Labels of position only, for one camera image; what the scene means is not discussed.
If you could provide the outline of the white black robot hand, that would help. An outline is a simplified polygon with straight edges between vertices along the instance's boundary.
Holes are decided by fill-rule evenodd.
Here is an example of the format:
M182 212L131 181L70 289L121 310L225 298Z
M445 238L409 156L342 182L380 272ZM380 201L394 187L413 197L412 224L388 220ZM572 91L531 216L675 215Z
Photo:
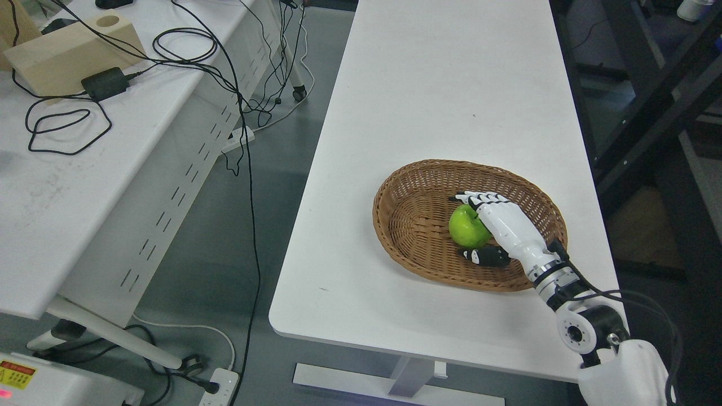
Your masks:
M520 206L496 192L459 192L449 200L471 206L495 241L518 260L526 274L560 263Z

